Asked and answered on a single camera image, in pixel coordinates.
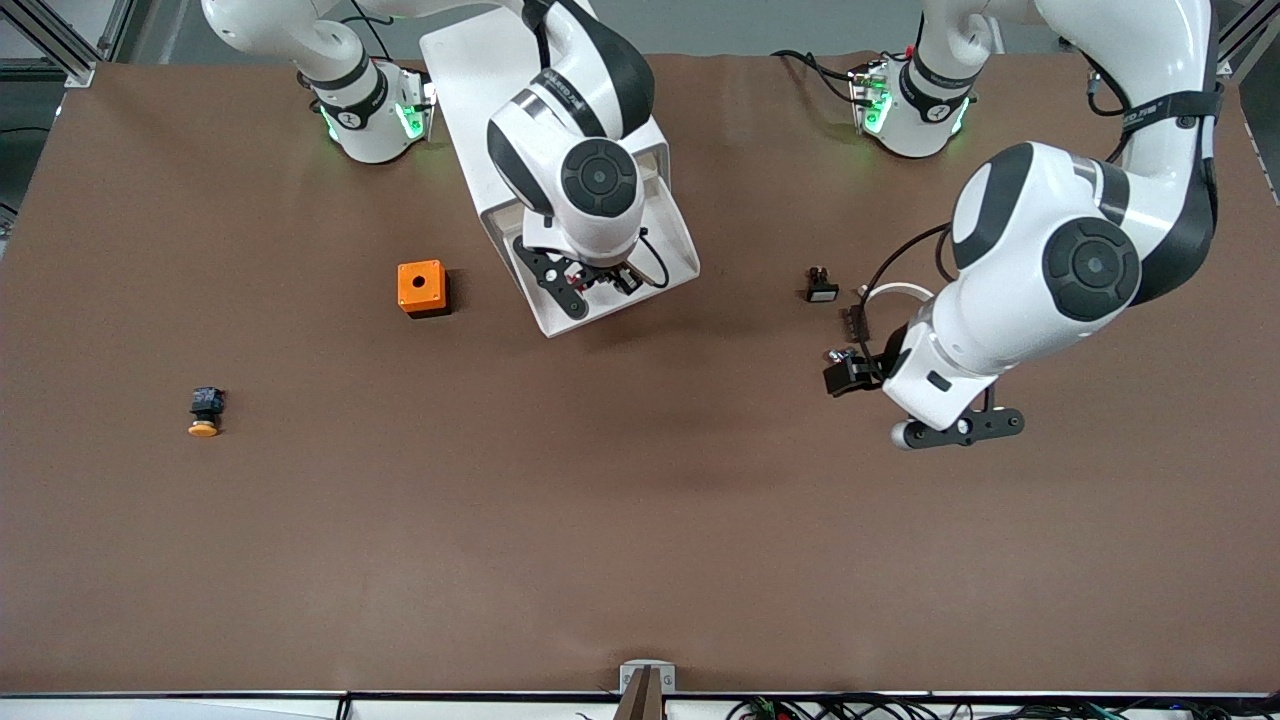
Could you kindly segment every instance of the small electrical component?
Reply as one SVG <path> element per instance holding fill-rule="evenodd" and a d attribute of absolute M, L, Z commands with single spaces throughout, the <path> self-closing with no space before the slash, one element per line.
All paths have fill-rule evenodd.
<path fill-rule="evenodd" d="M 835 302 L 840 297 L 840 286 L 827 279 L 827 268 L 809 268 L 808 278 L 805 302 Z"/>
<path fill-rule="evenodd" d="M 399 306 L 415 320 L 453 313 L 449 305 L 449 275 L 439 260 L 404 263 L 397 273 Z"/>
<path fill-rule="evenodd" d="M 227 393 L 216 387 L 198 387 L 191 396 L 191 414 L 196 419 L 187 428 L 195 437 L 214 437 L 221 429 L 223 406 Z"/>

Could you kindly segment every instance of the black connector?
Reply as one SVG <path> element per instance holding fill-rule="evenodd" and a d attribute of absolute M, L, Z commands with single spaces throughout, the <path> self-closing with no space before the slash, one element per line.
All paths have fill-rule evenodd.
<path fill-rule="evenodd" d="M 196 419 L 187 432 L 196 437 L 214 437 L 219 432 L 227 393 L 216 387 L 201 387 L 191 396 L 191 414 Z"/>
<path fill-rule="evenodd" d="M 855 389 L 879 388 L 870 363 L 852 352 L 844 354 L 838 363 L 828 365 L 822 372 L 822 379 L 827 383 L 827 395 L 832 397 L 840 397 Z"/>
<path fill-rule="evenodd" d="M 840 286 L 827 281 L 827 268 L 809 268 L 806 277 L 805 302 L 835 302 L 840 297 Z"/>

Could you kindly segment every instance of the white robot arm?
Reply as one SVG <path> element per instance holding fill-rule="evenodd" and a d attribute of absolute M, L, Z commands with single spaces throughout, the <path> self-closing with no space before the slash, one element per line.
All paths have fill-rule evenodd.
<path fill-rule="evenodd" d="M 1006 19 L 1042 18 L 1096 64 L 1125 106 L 1128 146 L 1116 165 L 1027 142 L 969 179 L 951 228 L 959 279 L 895 333 L 870 364 L 878 377 L 858 382 L 851 370 L 844 383 L 882 386 L 938 432 L 966 423 L 974 398 L 1002 373 L 1189 279 L 1217 220 L 1221 96 L 1210 0 L 927 0 L 920 45 L 884 83 L 901 90 L 877 119 L 887 147 L 925 155 L 945 145 L 954 120 L 931 108 L 963 109 L 986 59 L 974 45 L 986 23 L 974 13 L 995 9 Z"/>
<path fill-rule="evenodd" d="M 421 76 L 370 60 L 349 27 L 321 20 L 338 0 L 201 0 L 210 27 L 250 55 L 291 60 L 316 94 L 329 135 L 361 163 L 385 163 L 426 135 Z"/>
<path fill-rule="evenodd" d="M 392 81 L 397 73 L 412 73 L 390 63 L 370 64 L 349 28 L 320 20 L 317 10 L 335 4 L 202 0 L 210 24 L 228 44 L 293 60 L 320 96 L 326 117 L 338 120 L 330 126 L 338 126 L 335 140 L 349 155 L 385 161 L 408 146 L 399 118 L 415 102 L 406 104 L 403 97 L 410 95 L 407 79 L 392 85 L 387 97 L 390 83 L 375 70 Z M 393 17 L 426 17 L 475 4 L 520 15 L 538 36 L 543 58 L 544 69 L 493 115 L 488 128 L 498 173 L 529 209 L 522 250 L 580 263 L 579 287 L 607 281 L 634 292 L 648 281 L 626 264 L 643 236 L 644 190 L 635 159 L 617 141 L 644 126 L 653 111 L 649 64 L 573 0 L 361 1 L 369 10 Z M 357 113 L 352 105 L 371 114 Z M 348 119 L 361 124 L 349 127 Z M 380 151 L 365 151 L 369 145 Z"/>

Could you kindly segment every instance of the orange button housing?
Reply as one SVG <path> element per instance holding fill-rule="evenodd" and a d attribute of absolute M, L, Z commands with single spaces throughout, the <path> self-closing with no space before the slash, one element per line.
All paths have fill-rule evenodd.
<path fill-rule="evenodd" d="M 410 318 L 438 318 L 452 313 L 449 275 L 439 260 L 404 263 L 397 272 L 399 306 Z"/>

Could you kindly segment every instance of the wire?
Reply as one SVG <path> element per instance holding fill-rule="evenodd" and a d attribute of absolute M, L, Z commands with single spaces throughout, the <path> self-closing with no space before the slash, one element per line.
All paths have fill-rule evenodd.
<path fill-rule="evenodd" d="M 365 20 L 365 24 L 369 26 L 369 32 L 374 33 L 374 40 L 376 40 L 378 46 L 383 49 L 383 56 L 390 60 L 392 54 L 387 50 L 387 44 L 383 42 L 383 36 L 379 35 L 378 28 L 374 27 L 375 22 L 374 18 L 370 18 L 369 14 L 365 13 L 365 9 L 361 8 L 358 3 L 356 3 L 356 0 L 351 0 L 351 6 L 356 9 L 356 13 L 358 13 L 361 19 Z"/>
<path fill-rule="evenodd" d="M 393 24 L 396 24 L 396 18 L 388 18 L 388 19 L 384 20 L 381 18 L 370 18 L 367 15 L 351 15 L 349 18 L 342 18 L 338 22 L 342 23 L 342 24 L 351 24 L 351 23 L 360 22 L 360 23 L 365 23 L 365 24 L 378 23 L 380 26 L 393 26 Z"/>
<path fill-rule="evenodd" d="M 1120 142 L 1116 143 L 1116 149 L 1107 155 L 1107 163 L 1115 163 L 1124 154 L 1124 149 L 1129 147 L 1129 133 L 1120 133 Z"/>
<path fill-rule="evenodd" d="M 946 231 L 943 231 L 942 234 L 938 236 L 938 246 L 933 249 L 933 265 L 937 266 L 938 274 L 942 275 L 942 279 L 947 281 L 948 283 L 954 283 L 956 282 L 957 278 L 952 275 L 950 272 L 947 272 L 947 266 L 942 261 L 942 247 L 947 243 L 947 238 L 950 237 L 951 237 L 950 227 Z"/>
<path fill-rule="evenodd" d="M 668 270 L 667 264 L 662 261 L 662 255 L 658 255 L 658 251 L 653 249 L 653 245 L 649 245 L 648 234 L 649 234 L 649 228 L 640 228 L 640 242 L 643 242 L 644 246 L 649 249 L 649 252 L 653 255 L 653 259 L 657 260 L 658 266 L 662 268 L 662 284 L 653 283 L 653 287 L 662 290 L 668 284 L 671 284 L 671 270 Z"/>
<path fill-rule="evenodd" d="M 742 702 L 739 702 L 737 705 L 731 707 L 730 711 L 724 715 L 724 720 L 733 720 L 733 715 L 737 715 L 737 711 L 742 710 L 744 707 L 751 707 L 751 701 L 744 700 Z"/>
<path fill-rule="evenodd" d="M 851 68 L 847 73 L 841 73 L 841 72 L 837 72 L 837 70 L 833 70 L 831 68 L 824 67 L 822 63 L 818 61 L 817 58 L 814 58 L 813 53 L 805 53 L 804 55 L 801 55 L 800 53 L 796 53 L 795 50 L 778 50 L 776 53 L 771 53 L 769 56 L 771 58 L 795 58 L 795 59 L 800 60 L 801 63 L 804 63 L 805 65 L 808 65 L 810 69 L 815 70 L 818 73 L 818 77 L 822 78 L 823 85 L 827 86 L 827 90 L 829 90 L 832 92 L 832 95 L 835 95 L 836 97 L 840 97 L 845 102 L 849 102 L 851 105 L 856 105 L 859 108 L 870 108 L 872 106 L 870 100 L 863 100 L 860 97 L 852 97 L 852 96 L 845 95 L 844 92 L 840 91 L 838 87 L 836 87 L 831 82 L 831 78 L 836 78 L 836 79 L 841 79 L 841 81 L 849 82 L 850 73 L 858 72 L 859 69 L 865 69 L 867 67 L 869 67 L 869 63 L 859 65 L 856 68 Z"/>
<path fill-rule="evenodd" d="M 1115 78 L 1112 78 L 1111 74 L 1107 73 L 1102 68 L 1102 65 L 1100 65 L 1097 61 L 1094 61 L 1093 58 L 1091 58 L 1091 56 L 1088 56 L 1087 54 L 1083 54 L 1083 53 L 1082 53 L 1082 55 L 1084 55 L 1084 60 L 1087 63 L 1089 63 L 1089 67 L 1093 68 L 1094 74 L 1097 74 L 1098 78 L 1102 79 L 1102 82 L 1107 83 L 1107 87 L 1111 88 L 1111 92 L 1114 92 L 1115 96 L 1116 96 L 1116 99 L 1120 100 L 1120 111 L 1119 113 L 1114 113 L 1114 114 L 1115 115 L 1123 115 L 1123 114 L 1128 113 L 1129 110 L 1132 110 L 1133 109 L 1133 102 L 1129 101 L 1129 95 L 1124 91 L 1123 87 L 1120 87 L 1120 83 L 1117 83 L 1115 81 Z M 1097 104 L 1093 100 L 1093 94 L 1092 92 L 1089 92 L 1089 108 L 1093 109 L 1094 113 L 1103 114 L 1097 108 Z M 1120 159 L 1120 155 L 1124 154 L 1125 147 L 1129 146 L 1129 135 L 1130 133 L 1128 133 L 1128 132 L 1123 132 L 1123 131 L 1120 132 L 1120 141 L 1116 142 L 1115 150 L 1112 150 L 1111 154 L 1107 155 L 1107 163 L 1115 163 L 1116 160 Z"/>
<path fill-rule="evenodd" d="M 1116 115 L 1124 114 L 1124 108 L 1116 108 L 1115 110 L 1103 110 L 1098 108 L 1098 99 L 1093 92 L 1087 94 L 1089 97 L 1089 109 L 1093 110 L 1094 115 L 1102 115 L 1103 118 L 1114 118 Z"/>
<path fill-rule="evenodd" d="M 877 283 L 879 283 L 881 277 L 884 275 L 884 272 L 888 270 L 890 265 L 897 261 L 897 259 L 901 258 L 904 254 L 906 254 L 908 250 L 948 229 L 951 229 L 951 223 L 942 223 L 941 225 L 932 227 L 922 232 L 920 234 L 913 237 L 911 240 L 904 242 L 901 247 L 895 250 L 893 254 L 890 255 L 888 259 L 886 259 L 884 263 L 881 264 L 879 269 L 876 270 L 876 274 L 872 275 L 872 282 L 867 283 L 867 290 L 861 293 L 861 297 L 858 300 L 858 305 L 854 305 L 852 307 L 849 309 L 850 313 L 856 313 L 856 316 L 852 318 L 854 322 L 851 324 L 854 324 L 855 327 L 865 325 L 867 299 L 870 297 L 872 291 L 876 290 Z M 858 341 L 858 348 L 863 351 L 863 357 L 867 359 L 867 366 L 870 368 L 872 370 L 872 377 L 883 383 L 884 373 L 881 372 L 879 365 L 876 363 L 874 359 L 872 359 L 870 350 L 867 347 L 867 338 L 864 337 L 865 333 L 854 333 L 854 334 L 856 336 L 854 340 Z M 901 716 L 897 716 L 897 720 L 902 720 Z"/>

